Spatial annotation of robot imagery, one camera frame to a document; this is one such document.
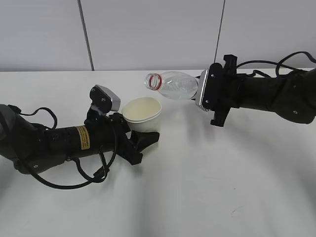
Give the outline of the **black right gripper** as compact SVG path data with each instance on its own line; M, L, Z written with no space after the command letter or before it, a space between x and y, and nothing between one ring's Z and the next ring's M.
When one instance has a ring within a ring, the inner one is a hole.
M240 108L244 92L245 74L237 73L237 57L227 54L224 61L219 76L214 76L216 84L212 87L214 117L210 124L214 126L224 126L231 108Z

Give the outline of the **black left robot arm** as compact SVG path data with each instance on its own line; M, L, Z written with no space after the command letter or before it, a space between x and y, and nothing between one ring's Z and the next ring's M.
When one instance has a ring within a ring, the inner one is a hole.
M9 134L0 131L0 154L11 160L14 168L29 174L26 163L36 173L63 164L71 158L82 158L102 152L116 152L131 165L140 164L142 151L159 140L158 132L132 130L122 114L101 116L89 110L82 126L48 128L30 123L18 108L2 104Z

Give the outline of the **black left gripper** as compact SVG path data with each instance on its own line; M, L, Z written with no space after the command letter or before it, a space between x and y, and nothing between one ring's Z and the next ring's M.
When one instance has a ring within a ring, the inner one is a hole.
M130 128L120 113L107 116L88 112L84 125L89 134L90 149L94 153L112 151L131 165L140 164L143 158L141 152L159 141L158 132L134 130L129 140L126 134Z

